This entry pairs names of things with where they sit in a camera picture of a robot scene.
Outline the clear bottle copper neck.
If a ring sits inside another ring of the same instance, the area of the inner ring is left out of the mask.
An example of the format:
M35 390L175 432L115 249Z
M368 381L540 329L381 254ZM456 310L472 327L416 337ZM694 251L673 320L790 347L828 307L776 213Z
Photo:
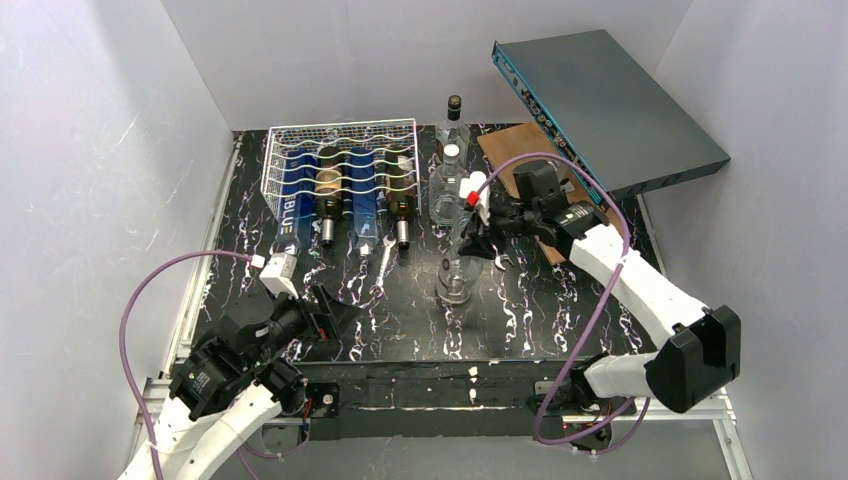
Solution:
M458 252L460 244L460 240L451 241L437 270L435 291L445 304L468 302L482 274L483 260L475 256L461 256Z

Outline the clear bottle white cap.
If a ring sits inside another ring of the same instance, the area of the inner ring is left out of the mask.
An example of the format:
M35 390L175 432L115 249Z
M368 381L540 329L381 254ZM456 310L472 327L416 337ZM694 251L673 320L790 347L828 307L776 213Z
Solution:
M460 182L467 174L460 154L458 145L445 145L442 163L429 178L429 215L438 226L452 225L458 211Z

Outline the blue square bottle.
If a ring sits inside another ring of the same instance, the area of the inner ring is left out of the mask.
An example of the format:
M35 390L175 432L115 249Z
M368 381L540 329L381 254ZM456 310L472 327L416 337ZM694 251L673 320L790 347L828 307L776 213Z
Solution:
M276 242L280 253L297 257L311 242L316 166L315 157L307 149L284 154L277 188Z

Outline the square bottle dark label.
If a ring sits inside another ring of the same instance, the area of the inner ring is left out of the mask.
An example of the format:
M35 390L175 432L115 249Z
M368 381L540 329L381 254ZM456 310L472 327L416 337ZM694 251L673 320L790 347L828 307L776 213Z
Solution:
M447 116L436 124L436 140L440 145L439 151L453 144L459 148L458 159L461 163L467 160L471 141L470 127L461 119L462 99L459 95L451 95L447 103Z

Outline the clear blue-tinted bottle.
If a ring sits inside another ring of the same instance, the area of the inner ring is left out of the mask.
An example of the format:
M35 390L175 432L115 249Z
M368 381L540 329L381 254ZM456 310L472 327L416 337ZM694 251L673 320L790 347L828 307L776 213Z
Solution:
M373 253L379 237L374 154L365 148L355 147L350 163L355 248L365 259Z

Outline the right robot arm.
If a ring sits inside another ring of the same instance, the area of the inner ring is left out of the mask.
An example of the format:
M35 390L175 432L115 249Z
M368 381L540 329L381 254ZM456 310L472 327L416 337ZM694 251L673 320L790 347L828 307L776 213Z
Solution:
M646 397L686 413L738 377L741 321L728 306L711 309L672 284L630 249L592 203L572 202L554 167L533 160L513 170L519 196L491 205L487 177L474 171L459 183L471 211L462 256L494 260L512 238L535 237L573 266L612 286L612 296L640 322L656 350L600 354L575 363L565 379L575 401Z

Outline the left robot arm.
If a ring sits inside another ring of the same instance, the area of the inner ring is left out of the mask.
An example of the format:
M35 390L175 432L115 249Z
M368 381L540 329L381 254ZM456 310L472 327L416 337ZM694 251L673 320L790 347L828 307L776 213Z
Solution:
M284 356L295 340L337 343L360 308L321 285L305 301L280 295L266 317L222 317L192 347L124 479L208 479L268 420L307 418L316 407L308 377Z

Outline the dark wine bottle right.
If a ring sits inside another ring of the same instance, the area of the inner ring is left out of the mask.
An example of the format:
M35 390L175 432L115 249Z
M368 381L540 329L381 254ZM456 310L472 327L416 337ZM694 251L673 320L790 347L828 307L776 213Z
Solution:
M410 222L417 212L413 159L407 151L385 153L386 194L388 210L395 222L396 245L400 251L409 249Z

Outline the dark wine bottle silver cap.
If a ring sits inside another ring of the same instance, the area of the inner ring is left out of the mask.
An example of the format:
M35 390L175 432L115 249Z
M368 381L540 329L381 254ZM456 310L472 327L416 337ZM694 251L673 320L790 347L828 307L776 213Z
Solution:
M318 152L318 157L319 171L315 176L316 213L321 218L320 246L327 249L335 243L335 223L342 213L339 189L342 187L340 163L344 155L337 147L327 146Z

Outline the silver wrench right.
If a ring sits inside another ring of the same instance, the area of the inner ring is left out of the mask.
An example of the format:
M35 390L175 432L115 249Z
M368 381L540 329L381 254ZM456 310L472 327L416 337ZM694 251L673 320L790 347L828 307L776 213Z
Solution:
M505 272L508 268L514 266L512 259L505 253L497 254L493 263L499 271L503 272Z

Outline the silver wrench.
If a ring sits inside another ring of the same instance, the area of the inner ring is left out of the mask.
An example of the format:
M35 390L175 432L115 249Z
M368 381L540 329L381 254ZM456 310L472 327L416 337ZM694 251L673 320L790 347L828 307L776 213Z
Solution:
M381 256L377 278L375 280L374 285L369 290L369 293L374 297L379 297L384 293L385 276L395 245L396 239L392 235L387 235L383 238L383 252Z
M499 271L503 272L505 272L508 268L514 266L512 259L505 253L497 254L493 263Z

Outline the silver wrench left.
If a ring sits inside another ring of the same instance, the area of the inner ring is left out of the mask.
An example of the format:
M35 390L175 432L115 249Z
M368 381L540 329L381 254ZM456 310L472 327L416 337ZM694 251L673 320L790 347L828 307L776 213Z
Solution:
M384 293L385 276L395 245L396 239L392 235L387 235L383 238L383 252L381 256L377 278L375 280L374 285L369 290L369 293L374 297L379 297Z

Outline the wooden board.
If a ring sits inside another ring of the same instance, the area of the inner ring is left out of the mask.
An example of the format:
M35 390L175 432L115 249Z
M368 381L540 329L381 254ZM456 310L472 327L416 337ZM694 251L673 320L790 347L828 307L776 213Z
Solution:
M558 154L554 145L543 133L542 129L535 123L518 124L509 128L499 129L497 131L495 131L494 127L492 127L479 135L477 137L477 142L482 148L487 159L486 161L492 171L507 160L520 154L533 152ZM499 180L495 180L493 184L504 187L505 191L508 192L511 197L517 199L518 189L512 175L514 168L515 165L505 169L501 174L499 174ZM561 164L556 168L557 176L560 181L568 179L567 185L565 185L565 190L568 192L567 195L569 201L589 201L590 203L593 203L586 187L580 183L579 176L575 175L569 167ZM608 216L610 224L615 226L619 234L623 237L626 233L626 225L623 225L621 219L611 210L605 212L605 215ZM554 248L544 245L540 240L537 239L536 244L540 247L544 256L551 265L557 265L566 261L565 258Z

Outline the teal network switch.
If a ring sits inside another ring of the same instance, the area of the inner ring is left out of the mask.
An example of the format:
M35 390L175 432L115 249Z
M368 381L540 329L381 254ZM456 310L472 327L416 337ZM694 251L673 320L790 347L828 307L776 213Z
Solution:
M494 65L556 150L615 199L717 173L730 156L605 30L495 43Z

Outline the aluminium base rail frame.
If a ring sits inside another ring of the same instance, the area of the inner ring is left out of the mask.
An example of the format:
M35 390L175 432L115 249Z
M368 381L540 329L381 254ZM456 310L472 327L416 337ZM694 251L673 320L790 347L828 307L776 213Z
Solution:
M399 420L380 423L365 420L365 436L413 436L415 417L448 418L464 415L459 437L508 436L508 415L518 418L518 435L531 436L546 446L566 446L573 453L597 457L622 447L650 415L651 402L668 412L697 411L702 401L711 401L720 392L710 383L666 379L649 383L645 391L602 391L596 385L580 386L566 379L548 382L542 395L534 395L526 406L498 406L483 402L481 386L469 390L467 404L460 406L362 407L362 412L384 417L391 412ZM140 410L148 430L147 441L138 449L122 473L124 479L208 479L224 460L246 446L250 436L277 418L292 418L303 427L310 441L338 438L335 428L342 416L351 417L356 408L336 405L341 397L334 385L313 383L302 378L283 389L268 383L252 382L210 413L195 415L188 401L169 395L152 417L147 405Z

